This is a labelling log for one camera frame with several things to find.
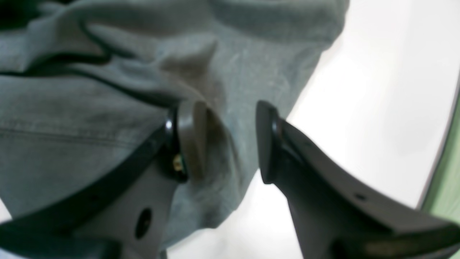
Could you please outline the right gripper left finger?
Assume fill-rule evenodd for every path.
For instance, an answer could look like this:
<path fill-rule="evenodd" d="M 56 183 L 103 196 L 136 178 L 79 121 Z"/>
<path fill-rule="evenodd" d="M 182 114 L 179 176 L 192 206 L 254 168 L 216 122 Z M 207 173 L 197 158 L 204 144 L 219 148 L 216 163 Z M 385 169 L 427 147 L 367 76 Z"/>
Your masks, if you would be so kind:
<path fill-rule="evenodd" d="M 180 184 L 203 178 L 207 106 L 184 101 L 108 174 L 1 225 L 2 259 L 166 259 L 161 248 Z"/>

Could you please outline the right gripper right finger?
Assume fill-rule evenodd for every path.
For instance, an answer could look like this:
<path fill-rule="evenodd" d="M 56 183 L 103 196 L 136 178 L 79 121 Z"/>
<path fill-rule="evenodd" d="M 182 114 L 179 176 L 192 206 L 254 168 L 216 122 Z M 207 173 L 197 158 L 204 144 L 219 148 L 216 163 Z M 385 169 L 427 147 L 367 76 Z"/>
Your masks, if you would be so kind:
<path fill-rule="evenodd" d="M 286 197 L 304 259 L 448 259 L 459 225 L 409 208 L 359 181 L 258 101 L 260 174 Z"/>

